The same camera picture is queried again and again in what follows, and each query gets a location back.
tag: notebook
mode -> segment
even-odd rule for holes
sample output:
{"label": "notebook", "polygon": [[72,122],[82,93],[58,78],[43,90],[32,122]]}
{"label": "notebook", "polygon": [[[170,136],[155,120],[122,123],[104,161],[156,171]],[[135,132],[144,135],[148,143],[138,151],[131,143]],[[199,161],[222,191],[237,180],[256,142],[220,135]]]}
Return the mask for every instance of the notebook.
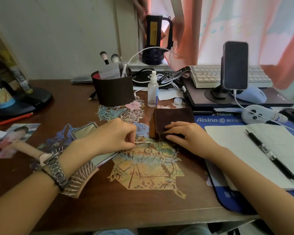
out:
{"label": "notebook", "polygon": [[[294,136],[283,126],[250,124],[233,126],[206,126],[206,132],[221,146],[230,149],[241,160],[279,187],[294,189],[294,181],[287,179],[248,137],[246,129],[256,135],[294,174]],[[232,190],[237,190],[229,178]]]}

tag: mechanical keyboard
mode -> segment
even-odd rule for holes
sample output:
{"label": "mechanical keyboard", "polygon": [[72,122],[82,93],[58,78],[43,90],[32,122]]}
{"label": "mechanical keyboard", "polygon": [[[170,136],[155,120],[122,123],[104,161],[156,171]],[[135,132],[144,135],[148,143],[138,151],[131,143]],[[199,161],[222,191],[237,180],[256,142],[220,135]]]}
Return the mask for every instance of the mechanical keyboard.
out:
{"label": "mechanical keyboard", "polygon": [[[191,67],[191,78],[196,88],[213,88],[220,85],[221,65],[197,65]],[[248,67],[248,83],[255,87],[272,87],[272,80],[260,66]]]}

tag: pencil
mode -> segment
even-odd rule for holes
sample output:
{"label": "pencil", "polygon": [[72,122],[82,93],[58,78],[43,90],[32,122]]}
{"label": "pencil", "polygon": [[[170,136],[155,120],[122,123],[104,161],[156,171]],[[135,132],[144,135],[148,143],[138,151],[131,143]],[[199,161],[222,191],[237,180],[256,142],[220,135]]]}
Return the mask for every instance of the pencil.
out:
{"label": "pencil", "polygon": [[18,116],[18,117],[12,118],[12,119],[4,120],[4,121],[0,122],[0,125],[8,124],[8,123],[10,123],[10,122],[13,122],[13,121],[16,121],[16,120],[19,120],[19,119],[23,119],[23,118],[31,117],[32,115],[33,115],[33,113],[28,113],[28,114],[21,115],[21,116]]}

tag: curtain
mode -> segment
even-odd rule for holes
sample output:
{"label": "curtain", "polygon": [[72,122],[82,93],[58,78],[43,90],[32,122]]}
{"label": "curtain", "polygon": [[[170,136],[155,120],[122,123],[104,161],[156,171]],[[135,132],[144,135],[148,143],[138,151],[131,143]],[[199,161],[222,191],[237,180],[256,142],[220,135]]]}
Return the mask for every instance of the curtain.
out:
{"label": "curtain", "polygon": [[286,89],[293,82],[294,0],[149,1],[150,13],[172,17],[176,55],[165,54],[172,69],[220,65],[226,41],[245,41],[249,64],[261,65],[275,87]]}

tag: metal watch band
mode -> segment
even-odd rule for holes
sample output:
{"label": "metal watch band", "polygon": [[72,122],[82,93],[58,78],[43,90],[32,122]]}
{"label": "metal watch band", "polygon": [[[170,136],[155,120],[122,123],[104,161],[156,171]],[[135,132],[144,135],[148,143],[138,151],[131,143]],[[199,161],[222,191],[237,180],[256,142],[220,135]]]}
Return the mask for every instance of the metal watch band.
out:
{"label": "metal watch band", "polygon": [[51,173],[58,186],[62,189],[70,185],[71,179],[67,179],[64,175],[63,170],[58,162],[58,157],[62,152],[53,154],[50,158],[44,161],[50,167]]}

